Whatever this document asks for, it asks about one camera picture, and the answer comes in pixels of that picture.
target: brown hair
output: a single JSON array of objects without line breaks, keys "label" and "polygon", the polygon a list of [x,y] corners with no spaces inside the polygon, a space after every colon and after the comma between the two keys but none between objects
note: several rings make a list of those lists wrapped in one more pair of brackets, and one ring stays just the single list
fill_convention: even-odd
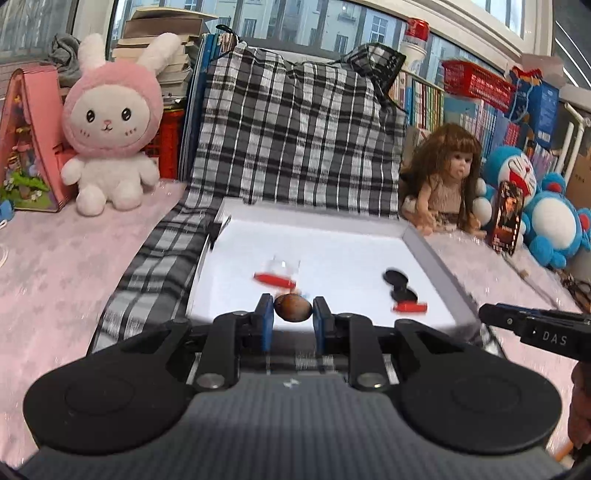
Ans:
[{"label": "brown hair", "polygon": [[426,181],[434,174],[440,174],[448,168],[450,156],[454,152],[471,153],[470,174],[462,183],[462,203],[457,225],[462,230],[468,227],[469,215],[472,214],[472,202],[476,197],[476,181],[480,175],[480,142],[465,128],[456,124],[444,124],[429,135],[414,151],[408,168],[403,169],[401,179],[406,183],[406,195],[417,197]]}]

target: black disc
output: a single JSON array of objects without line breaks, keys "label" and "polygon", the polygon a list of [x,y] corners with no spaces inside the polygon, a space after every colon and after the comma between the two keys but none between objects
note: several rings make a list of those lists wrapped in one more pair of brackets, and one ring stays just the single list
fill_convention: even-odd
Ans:
[{"label": "black disc", "polygon": [[393,301],[417,301],[418,296],[415,292],[413,292],[410,288],[403,288],[402,290],[397,290],[396,288],[390,292],[390,296],[392,297]]},{"label": "black disc", "polygon": [[404,273],[394,270],[393,268],[387,269],[382,277],[386,283],[399,290],[405,289],[408,285],[408,277]]},{"label": "black disc", "polygon": [[417,433],[446,448],[510,455],[544,445],[562,405],[541,375],[490,355],[433,356],[402,386],[401,411]]},{"label": "black disc", "polygon": [[186,386],[153,355],[124,357],[111,364],[94,362],[96,369],[81,368],[83,359],[37,380],[23,403],[37,443],[107,455],[143,445],[174,425],[188,404]]}]

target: red crate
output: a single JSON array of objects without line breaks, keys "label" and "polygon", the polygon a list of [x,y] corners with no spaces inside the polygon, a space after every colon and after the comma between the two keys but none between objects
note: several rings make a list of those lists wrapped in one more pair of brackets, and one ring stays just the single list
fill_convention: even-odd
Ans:
[{"label": "red crate", "polygon": [[178,179],[178,144],[183,129],[184,110],[165,110],[154,139],[142,151],[158,159],[162,179]]},{"label": "red crate", "polygon": [[502,77],[466,60],[446,60],[443,89],[452,95],[479,98],[507,113],[515,87]]}]

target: table surface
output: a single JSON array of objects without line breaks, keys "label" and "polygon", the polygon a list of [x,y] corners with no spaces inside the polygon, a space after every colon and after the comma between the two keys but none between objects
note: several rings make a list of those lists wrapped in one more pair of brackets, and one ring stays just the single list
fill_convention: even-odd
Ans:
[{"label": "table surface", "polygon": [[[139,209],[107,209],[96,218],[80,217],[73,205],[58,214],[18,212],[0,232],[0,242],[9,248],[0,268],[0,459],[18,466],[35,452],[22,417],[27,388],[47,371],[86,354],[108,297],[183,189],[180,183],[161,182]],[[456,232],[428,242],[479,304],[551,308],[478,240]],[[528,251],[514,259],[563,309],[576,311],[570,296]],[[574,362],[523,345],[511,332],[497,333],[511,360],[545,375],[560,391],[563,416],[548,446],[558,451],[567,439]]]}]

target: black and white checkered cloth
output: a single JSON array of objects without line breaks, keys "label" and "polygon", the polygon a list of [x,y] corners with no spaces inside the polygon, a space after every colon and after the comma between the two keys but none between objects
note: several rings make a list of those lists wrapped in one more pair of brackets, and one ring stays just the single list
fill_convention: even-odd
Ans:
[{"label": "black and white checkered cloth", "polygon": [[245,43],[213,61],[191,182],[121,278],[89,351],[185,316],[225,196],[396,216],[405,113],[385,92],[403,61],[368,44],[338,63],[289,64]]}]

